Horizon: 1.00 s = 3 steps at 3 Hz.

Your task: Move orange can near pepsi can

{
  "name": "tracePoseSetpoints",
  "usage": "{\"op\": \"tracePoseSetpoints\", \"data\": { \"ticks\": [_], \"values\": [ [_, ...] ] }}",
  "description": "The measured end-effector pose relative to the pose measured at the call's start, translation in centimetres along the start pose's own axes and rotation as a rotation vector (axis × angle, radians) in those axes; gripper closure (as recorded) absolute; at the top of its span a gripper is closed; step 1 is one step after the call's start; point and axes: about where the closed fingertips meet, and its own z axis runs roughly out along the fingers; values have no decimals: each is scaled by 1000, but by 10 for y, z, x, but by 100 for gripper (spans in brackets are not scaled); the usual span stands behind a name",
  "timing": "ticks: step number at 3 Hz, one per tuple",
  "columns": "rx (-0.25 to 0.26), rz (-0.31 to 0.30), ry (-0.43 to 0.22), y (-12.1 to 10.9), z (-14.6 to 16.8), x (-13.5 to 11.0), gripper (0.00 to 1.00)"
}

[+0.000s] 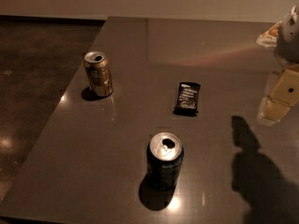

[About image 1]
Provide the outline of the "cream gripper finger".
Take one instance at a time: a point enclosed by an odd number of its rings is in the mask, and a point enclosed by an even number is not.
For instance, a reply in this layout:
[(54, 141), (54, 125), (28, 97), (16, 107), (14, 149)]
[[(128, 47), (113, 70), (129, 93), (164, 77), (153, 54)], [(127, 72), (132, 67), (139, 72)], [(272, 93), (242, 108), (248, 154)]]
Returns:
[(278, 21), (271, 26), (267, 31), (259, 35), (256, 43), (266, 48), (275, 48), (278, 43), (278, 32), (281, 28), (282, 21)]
[(280, 122), (299, 102), (299, 64), (273, 71), (266, 83), (257, 120), (265, 126)]

